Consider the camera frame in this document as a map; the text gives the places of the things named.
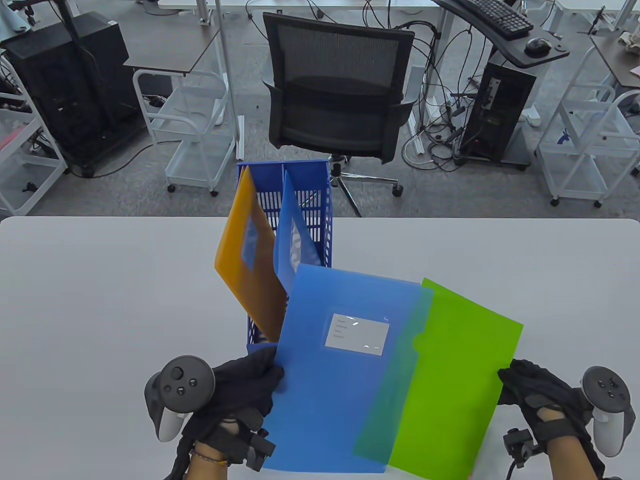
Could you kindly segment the person's right hand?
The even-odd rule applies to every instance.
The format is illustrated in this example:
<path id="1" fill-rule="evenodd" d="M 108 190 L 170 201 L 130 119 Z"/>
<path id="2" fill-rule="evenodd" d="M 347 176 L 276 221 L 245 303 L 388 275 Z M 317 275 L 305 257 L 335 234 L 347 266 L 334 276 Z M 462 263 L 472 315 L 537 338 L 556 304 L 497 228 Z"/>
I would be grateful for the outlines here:
<path id="1" fill-rule="evenodd" d="M 592 410 L 577 388 L 527 359 L 512 359 L 497 375 L 502 382 L 498 404 L 518 406 L 539 445 L 562 437 L 591 443 L 586 425 Z"/>

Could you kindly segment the person's left hand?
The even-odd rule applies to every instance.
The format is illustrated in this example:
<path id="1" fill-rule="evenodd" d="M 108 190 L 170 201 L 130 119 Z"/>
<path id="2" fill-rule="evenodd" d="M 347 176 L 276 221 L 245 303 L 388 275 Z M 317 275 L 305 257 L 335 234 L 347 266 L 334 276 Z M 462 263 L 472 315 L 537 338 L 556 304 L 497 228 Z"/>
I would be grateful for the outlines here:
<path id="1" fill-rule="evenodd" d="M 198 443 L 219 451 L 231 464 L 241 464 L 252 451 L 274 452 L 261 431 L 285 376 L 276 354 L 277 346 L 263 347 L 213 368 L 214 393 L 192 413 L 176 448 L 174 466 L 181 473 Z"/>

